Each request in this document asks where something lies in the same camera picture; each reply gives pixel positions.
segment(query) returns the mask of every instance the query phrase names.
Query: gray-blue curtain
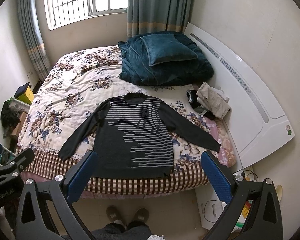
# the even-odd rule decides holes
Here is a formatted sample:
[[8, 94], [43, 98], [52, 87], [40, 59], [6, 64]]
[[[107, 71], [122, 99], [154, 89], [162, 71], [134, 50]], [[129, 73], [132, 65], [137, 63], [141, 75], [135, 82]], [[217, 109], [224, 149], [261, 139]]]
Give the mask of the gray-blue curtain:
[[51, 65], [41, 37], [34, 0], [18, 0], [18, 14], [28, 53], [38, 77], [44, 81]]
[[156, 32], [182, 32], [189, 21], [191, 0], [128, 0], [127, 37]]

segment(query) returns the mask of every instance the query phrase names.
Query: black striped sweater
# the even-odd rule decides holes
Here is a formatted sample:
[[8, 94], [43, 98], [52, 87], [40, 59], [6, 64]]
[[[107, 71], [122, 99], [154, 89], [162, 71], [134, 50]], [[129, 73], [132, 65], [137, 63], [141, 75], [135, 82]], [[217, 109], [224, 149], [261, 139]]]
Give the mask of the black striped sweater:
[[68, 138], [58, 155], [71, 157], [79, 143], [96, 129], [93, 150], [98, 161], [93, 177], [145, 179], [164, 177], [173, 166], [168, 131], [190, 143], [219, 151], [206, 131], [181, 116], [162, 100], [142, 93], [109, 98]]

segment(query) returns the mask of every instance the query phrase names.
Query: floral blanket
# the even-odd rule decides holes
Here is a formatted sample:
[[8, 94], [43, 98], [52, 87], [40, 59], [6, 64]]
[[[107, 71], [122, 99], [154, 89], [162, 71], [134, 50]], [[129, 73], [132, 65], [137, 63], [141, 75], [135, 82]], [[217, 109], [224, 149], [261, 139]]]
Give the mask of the floral blanket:
[[[57, 155], [74, 130], [107, 98], [129, 92], [158, 97], [195, 125], [209, 132], [222, 147], [214, 152], [222, 164], [230, 167], [235, 157], [222, 122], [211, 121], [189, 105], [188, 86], [143, 87], [118, 78], [122, 59], [117, 46], [88, 49], [63, 56], [51, 70], [34, 96], [28, 117], [18, 140], [18, 152], [30, 147], [34, 161], [27, 171], [46, 179], [65, 174], [93, 148], [95, 134], [86, 137], [74, 156], [65, 162]], [[204, 148], [188, 143], [171, 133], [174, 169], [169, 177], [158, 179], [91, 178], [86, 190], [103, 194], [162, 194], [197, 187], [207, 183], [200, 166]]]

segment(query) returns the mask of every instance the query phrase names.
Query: floor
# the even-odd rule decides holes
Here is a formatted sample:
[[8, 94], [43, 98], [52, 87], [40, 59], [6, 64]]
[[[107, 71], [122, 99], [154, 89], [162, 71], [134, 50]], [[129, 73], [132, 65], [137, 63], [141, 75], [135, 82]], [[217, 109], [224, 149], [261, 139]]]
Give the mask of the floor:
[[[151, 232], [164, 235], [166, 240], [202, 240], [206, 234], [206, 230], [201, 227], [194, 189], [147, 199], [81, 199], [73, 207], [91, 231], [109, 223], [106, 208], [110, 205], [116, 205], [128, 223], [139, 207], [147, 208], [150, 212], [147, 225]], [[60, 234], [66, 234], [53, 204], [49, 202], [48, 206]]]

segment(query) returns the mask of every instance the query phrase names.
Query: yellow box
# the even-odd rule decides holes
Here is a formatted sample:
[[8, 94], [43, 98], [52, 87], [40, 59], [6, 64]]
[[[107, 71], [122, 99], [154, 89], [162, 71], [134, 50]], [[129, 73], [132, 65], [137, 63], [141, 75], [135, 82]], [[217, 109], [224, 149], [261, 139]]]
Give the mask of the yellow box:
[[34, 99], [34, 95], [31, 91], [31, 89], [29, 87], [27, 87], [26, 92], [23, 93], [21, 96], [19, 96], [17, 99], [31, 105], [33, 102], [33, 99]]

